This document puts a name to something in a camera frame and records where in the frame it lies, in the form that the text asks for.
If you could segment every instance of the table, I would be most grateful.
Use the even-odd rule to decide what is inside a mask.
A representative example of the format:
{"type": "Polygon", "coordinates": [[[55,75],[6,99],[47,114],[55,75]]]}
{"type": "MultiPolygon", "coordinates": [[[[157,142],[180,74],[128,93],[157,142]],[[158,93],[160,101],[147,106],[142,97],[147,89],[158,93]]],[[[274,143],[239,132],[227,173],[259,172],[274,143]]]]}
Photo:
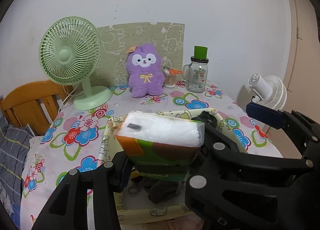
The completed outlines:
{"type": "MultiPolygon", "coordinates": [[[[195,94],[186,90],[184,82],[178,81],[175,88],[164,88],[160,96],[143,98],[132,98],[131,89],[127,86],[110,89],[112,98],[89,111],[75,110],[72,101],[69,101],[42,138],[34,164],[36,168],[40,160],[45,170],[35,175],[34,169],[30,169],[36,177],[36,185],[26,184],[23,188],[20,210],[22,230],[32,228],[55,187],[70,169],[77,168],[82,172],[97,168],[102,136],[111,116],[125,115],[133,110],[149,113],[185,110],[180,115],[183,118],[191,109],[212,107],[217,109],[248,153],[282,157],[259,126],[213,83],[207,83],[204,93],[195,94]]],[[[91,214],[92,200],[92,190],[88,190],[87,204],[91,214]]],[[[88,216],[88,224],[92,229],[92,215],[88,216]]]]}

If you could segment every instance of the orange tag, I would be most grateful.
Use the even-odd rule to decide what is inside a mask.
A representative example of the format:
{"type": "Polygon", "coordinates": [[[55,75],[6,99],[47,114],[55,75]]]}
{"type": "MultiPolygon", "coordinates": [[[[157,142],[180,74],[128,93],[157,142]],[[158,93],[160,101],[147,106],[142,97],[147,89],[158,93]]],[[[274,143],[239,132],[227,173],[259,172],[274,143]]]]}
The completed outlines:
{"type": "Polygon", "coordinates": [[[134,46],[130,47],[130,48],[126,51],[126,53],[132,53],[134,50],[136,50],[137,47],[138,47],[137,45],[134,45],[134,46]]]}
{"type": "Polygon", "coordinates": [[[137,139],[117,135],[115,137],[129,157],[143,155],[143,149],[140,147],[137,139]]]}

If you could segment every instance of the fan grille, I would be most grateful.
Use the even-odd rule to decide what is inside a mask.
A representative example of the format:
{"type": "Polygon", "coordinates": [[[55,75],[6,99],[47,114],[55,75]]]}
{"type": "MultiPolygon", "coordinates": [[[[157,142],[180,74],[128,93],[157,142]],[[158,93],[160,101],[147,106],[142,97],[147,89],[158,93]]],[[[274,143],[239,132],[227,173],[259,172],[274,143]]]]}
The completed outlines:
{"type": "Polygon", "coordinates": [[[255,86],[259,82],[259,79],[260,79],[259,74],[253,74],[248,81],[249,86],[252,86],[252,87],[255,86]]]}
{"type": "Polygon", "coordinates": [[[79,17],[54,23],[42,38],[40,64],[54,82],[73,85],[92,74],[101,50],[97,29],[79,17]]]}
{"type": "Polygon", "coordinates": [[[287,100],[287,90],[284,84],[275,75],[266,76],[264,79],[272,87],[272,94],[268,99],[259,101],[258,103],[274,110],[282,109],[287,100]]]}

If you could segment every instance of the jar handle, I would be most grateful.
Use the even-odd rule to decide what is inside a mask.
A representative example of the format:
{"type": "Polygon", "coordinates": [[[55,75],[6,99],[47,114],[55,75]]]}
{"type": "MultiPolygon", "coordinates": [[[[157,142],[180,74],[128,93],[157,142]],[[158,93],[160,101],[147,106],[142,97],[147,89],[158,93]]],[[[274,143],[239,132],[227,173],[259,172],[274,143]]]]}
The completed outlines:
{"type": "Polygon", "coordinates": [[[182,68],[182,80],[185,81],[185,82],[188,81],[188,78],[186,79],[186,76],[189,75],[189,68],[190,68],[190,65],[185,65],[182,68]]]}

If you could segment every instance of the green desk fan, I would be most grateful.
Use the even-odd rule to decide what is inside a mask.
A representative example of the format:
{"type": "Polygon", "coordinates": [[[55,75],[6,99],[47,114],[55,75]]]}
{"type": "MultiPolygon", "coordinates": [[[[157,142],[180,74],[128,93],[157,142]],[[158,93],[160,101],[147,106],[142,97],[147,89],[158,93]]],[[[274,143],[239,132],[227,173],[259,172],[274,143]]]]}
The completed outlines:
{"type": "Polygon", "coordinates": [[[90,110],[107,102],[112,92],[105,86],[90,85],[101,50],[97,29],[87,20],[67,17],[54,23],[41,40],[39,58],[44,73],[61,85],[82,83],[83,94],[74,99],[74,108],[90,110]]]}

